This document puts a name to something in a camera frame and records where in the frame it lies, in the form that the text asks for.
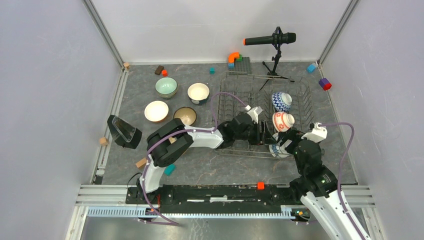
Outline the red and white bowl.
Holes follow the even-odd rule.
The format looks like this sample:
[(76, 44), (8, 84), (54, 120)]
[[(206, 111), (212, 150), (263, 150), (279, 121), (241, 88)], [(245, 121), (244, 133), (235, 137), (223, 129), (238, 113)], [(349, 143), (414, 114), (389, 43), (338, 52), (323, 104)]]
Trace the red and white bowl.
[(272, 115), (272, 123), (277, 132), (286, 132), (295, 124), (292, 114), (279, 111)]

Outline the teal and white bowl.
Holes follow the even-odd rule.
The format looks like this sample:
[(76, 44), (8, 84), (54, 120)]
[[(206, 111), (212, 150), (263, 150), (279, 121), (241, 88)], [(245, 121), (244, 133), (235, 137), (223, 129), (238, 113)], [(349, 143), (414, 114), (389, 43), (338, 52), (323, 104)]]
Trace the teal and white bowl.
[(204, 83), (194, 83), (187, 89), (187, 95), (193, 104), (203, 105), (209, 99), (210, 89)]

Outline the dark brown patterned bowl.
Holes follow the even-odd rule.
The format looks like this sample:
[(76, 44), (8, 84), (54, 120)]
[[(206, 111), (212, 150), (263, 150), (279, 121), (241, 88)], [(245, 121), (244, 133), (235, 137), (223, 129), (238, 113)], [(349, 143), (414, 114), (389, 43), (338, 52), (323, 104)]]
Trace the dark brown patterned bowl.
[(174, 112), (173, 118), (180, 119), (187, 126), (192, 126), (197, 120), (197, 113), (193, 108), (184, 106)]

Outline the mint green flower bowl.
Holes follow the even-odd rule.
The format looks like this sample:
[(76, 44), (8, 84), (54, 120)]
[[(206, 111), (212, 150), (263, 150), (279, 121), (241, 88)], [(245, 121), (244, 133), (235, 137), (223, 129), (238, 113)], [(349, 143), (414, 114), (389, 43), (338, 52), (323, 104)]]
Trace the mint green flower bowl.
[(178, 91), (178, 83), (171, 77), (162, 77), (156, 82), (155, 91), (160, 97), (170, 99)]

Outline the orange bowl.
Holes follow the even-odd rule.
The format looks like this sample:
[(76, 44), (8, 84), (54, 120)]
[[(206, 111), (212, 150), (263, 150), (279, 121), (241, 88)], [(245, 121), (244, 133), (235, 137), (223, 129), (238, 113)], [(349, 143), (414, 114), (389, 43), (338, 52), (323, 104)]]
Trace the orange bowl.
[(150, 102), (144, 110), (145, 118), (153, 123), (162, 122), (167, 117), (168, 113), (168, 105), (160, 100)]

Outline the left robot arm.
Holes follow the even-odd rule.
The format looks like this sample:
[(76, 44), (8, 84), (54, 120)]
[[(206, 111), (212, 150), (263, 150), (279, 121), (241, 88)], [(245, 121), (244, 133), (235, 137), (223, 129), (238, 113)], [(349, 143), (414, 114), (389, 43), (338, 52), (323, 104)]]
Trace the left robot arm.
[(165, 169), (178, 160), (189, 148), (226, 149), (235, 141), (247, 141), (251, 146), (275, 144), (267, 122), (254, 120), (242, 112), (216, 128), (185, 125), (175, 118), (146, 139), (147, 163), (139, 178), (138, 197), (145, 204), (153, 203)]

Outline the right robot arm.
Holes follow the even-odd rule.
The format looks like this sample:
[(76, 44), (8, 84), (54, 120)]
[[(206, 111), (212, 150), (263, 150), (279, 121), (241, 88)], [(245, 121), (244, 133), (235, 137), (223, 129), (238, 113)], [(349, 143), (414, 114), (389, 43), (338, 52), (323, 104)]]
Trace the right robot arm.
[(327, 134), (320, 124), (306, 133), (293, 127), (278, 133), (277, 145), (289, 142), (285, 151), (293, 155), (300, 175), (289, 183), (289, 199), (307, 207), (332, 240), (369, 240), (336, 175), (323, 164), (320, 142)]

